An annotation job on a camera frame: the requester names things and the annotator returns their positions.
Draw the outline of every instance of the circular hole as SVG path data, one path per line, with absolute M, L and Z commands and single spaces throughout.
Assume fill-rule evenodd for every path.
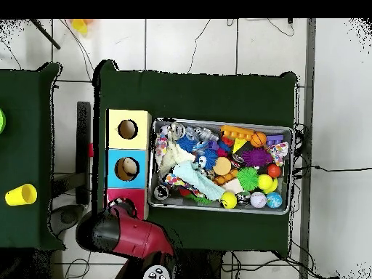
M 133 120 L 123 120 L 118 126 L 118 133 L 121 138 L 133 139 L 138 134 L 138 126 Z
M 115 174 L 122 181 L 132 181 L 140 172 L 140 165 L 132 157 L 123 157 L 116 161 Z

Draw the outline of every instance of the white ball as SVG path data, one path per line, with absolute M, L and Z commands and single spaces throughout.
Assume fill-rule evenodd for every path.
M 255 192 L 251 195 L 251 205 L 255 208 L 263 208 L 267 202 L 266 196 L 261 192 Z

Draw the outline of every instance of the dark green tablecloth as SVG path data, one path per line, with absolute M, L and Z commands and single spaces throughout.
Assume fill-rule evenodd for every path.
M 51 87 L 60 65 L 38 71 L 0 70 L 0 247 L 62 249 L 48 230 L 52 170 Z M 34 204 L 8 206 L 5 193 L 32 184 Z
M 99 147 L 98 181 L 103 191 L 105 110 L 147 110 L 153 118 L 293 126 L 296 76 L 209 76 L 118 71 L 110 60 L 94 72 L 94 145 Z M 102 193 L 97 204 L 102 205 Z M 151 208 L 148 220 L 164 227 L 184 248 L 288 250 L 289 215 L 235 214 Z

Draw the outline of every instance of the orange basketball toy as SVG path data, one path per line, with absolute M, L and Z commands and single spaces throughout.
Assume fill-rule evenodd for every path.
M 266 135 L 261 132 L 254 132 L 251 139 L 251 145 L 254 147 L 263 147 L 266 145 Z

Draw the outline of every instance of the metal tray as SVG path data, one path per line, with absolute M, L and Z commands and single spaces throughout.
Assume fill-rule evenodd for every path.
M 224 209 L 220 206 L 218 201 L 214 201 L 209 205 L 205 205 L 202 203 L 198 203 L 194 200 L 190 200 L 188 198 L 183 198 L 179 194 L 170 194 L 170 196 L 164 200 L 159 201 L 157 200 L 154 195 L 154 189 L 159 185 L 158 182 L 158 170 L 155 162 L 155 134 L 159 132 L 159 129 L 163 125 L 169 125 L 172 122 L 180 122 L 185 127 L 206 127 L 210 129 L 214 133 L 217 133 L 221 136 L 220 127 L 222 125 L 231 125 L 237 126 L 247 129 L 253 129 L 254 131 L 264 132 L 265 134 L 282 134 L 284 136 L 284 140 L 288 142 L 289 149 L 288 154 L 284 158 L 283 162 L 283 175 L 278 178 L 278 188 L 276 192 L 280 193 L 283 203 L 277 209 L 271 209 L 268 206 L 264 208 L 257 209 L 254 208 L 252 205 L 242 206 L 237 205 L 233 209 Z M 172 209 L 194 209 L 194 210 L 202 210 L 202 211 L 226 211 L 226 212 L 234 212 L 234 213 L 252 213 L 252 214 L 273 214 L 273 215 L 283 215 L 287 213 L 291 206 L 291 187 L 292 187 L 292 171 L 294 167 L 294 130 L 289 127 L 282 127 L 282 126 L 263 126 L 263 125 L 253 125 L 253 124 L 237 124 L 237 123 L 226 123 L 226 122 L 211 122 L 211 121 L 195 121 L 195 120 L 183 120 L 183 119 L 169 119 L 169 118 L 157 118 L 153 121 L 152 125 L 152 140 L 151 140 L 151 153 L 150 153 L 150 168 L 149 168 L 149 181 L 148 181 L 148 189 L 147 189 L 147 201 L 150 206 L 154 207 L 166 207 Z

